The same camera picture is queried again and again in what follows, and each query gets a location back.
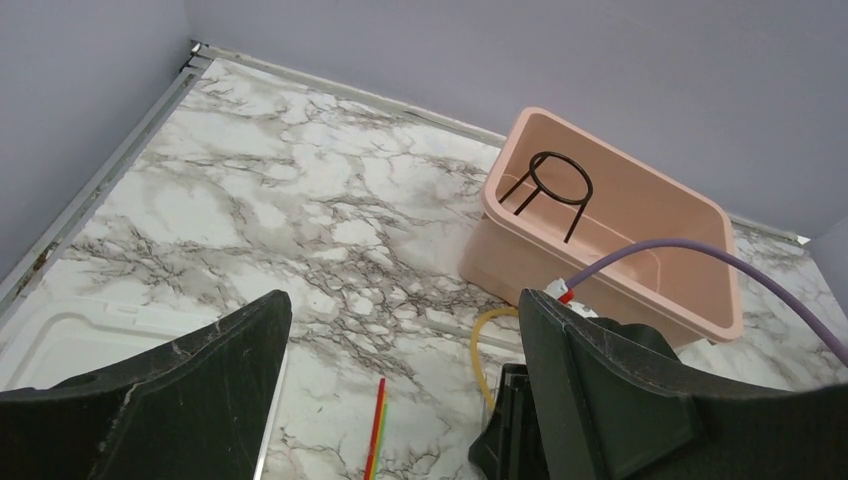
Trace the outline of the black wire tripod stand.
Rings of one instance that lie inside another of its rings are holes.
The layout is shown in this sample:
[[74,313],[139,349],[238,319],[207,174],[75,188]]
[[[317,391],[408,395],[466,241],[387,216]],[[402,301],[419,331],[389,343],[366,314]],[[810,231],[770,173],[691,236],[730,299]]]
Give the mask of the black wire tripod stand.
[[587,170],[569,156],[554,152],[535,153],[518,176],[496,198],[514,216],[527,213],[543,220],[553,217],[554,230],[561,230],[564,243],[573,238],[595,188]]

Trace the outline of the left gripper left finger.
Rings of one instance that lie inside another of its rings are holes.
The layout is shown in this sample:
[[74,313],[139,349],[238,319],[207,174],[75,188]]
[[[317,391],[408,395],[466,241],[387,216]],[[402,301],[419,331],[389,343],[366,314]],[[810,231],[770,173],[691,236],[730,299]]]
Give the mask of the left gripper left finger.
[[273,290],[57,385],[1,395],[5,479],[251,479],[292,322]]

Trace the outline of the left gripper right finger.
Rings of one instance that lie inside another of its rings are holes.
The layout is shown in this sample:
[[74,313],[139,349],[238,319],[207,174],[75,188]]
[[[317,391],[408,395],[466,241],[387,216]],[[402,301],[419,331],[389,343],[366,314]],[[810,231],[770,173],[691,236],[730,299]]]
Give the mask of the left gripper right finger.
[[847,388],[790,392],[683,364],[645,325],[525,290],[519,323],[554,479],[843,479]]

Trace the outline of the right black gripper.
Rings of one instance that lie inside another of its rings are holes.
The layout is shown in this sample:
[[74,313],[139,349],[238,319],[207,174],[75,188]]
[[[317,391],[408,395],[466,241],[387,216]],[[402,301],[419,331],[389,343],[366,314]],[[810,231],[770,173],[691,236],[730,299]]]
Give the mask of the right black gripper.
[[501,369],[495,405],[469,448],[487,479],[634,479],[679,447],[679,399],[626,378],[599,333],[678,363],[653,328],[603,318],[534,317],[523,364]]

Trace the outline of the pink plastic bin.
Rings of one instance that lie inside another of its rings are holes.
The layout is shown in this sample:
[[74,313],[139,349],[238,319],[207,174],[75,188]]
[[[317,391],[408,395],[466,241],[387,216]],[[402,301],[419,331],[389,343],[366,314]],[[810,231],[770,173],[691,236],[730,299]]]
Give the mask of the pink plastic bin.
[[[512,215],[497,201],[537,152],[580,163],[595,188],[571,241],[552,216]],[[538,107],[524,109],[481,190],[483,214],[462,254],[463,279],[516,304],[524,289],[543,289],[638,242],[684,238],[735,250],[730,220],[707,197]],[[574,289],[578,302],[620,323],[647,324],[674,347],[706,339],[727,343],[744,330],[736,270],[707,255],[656,248],[629,255]]]

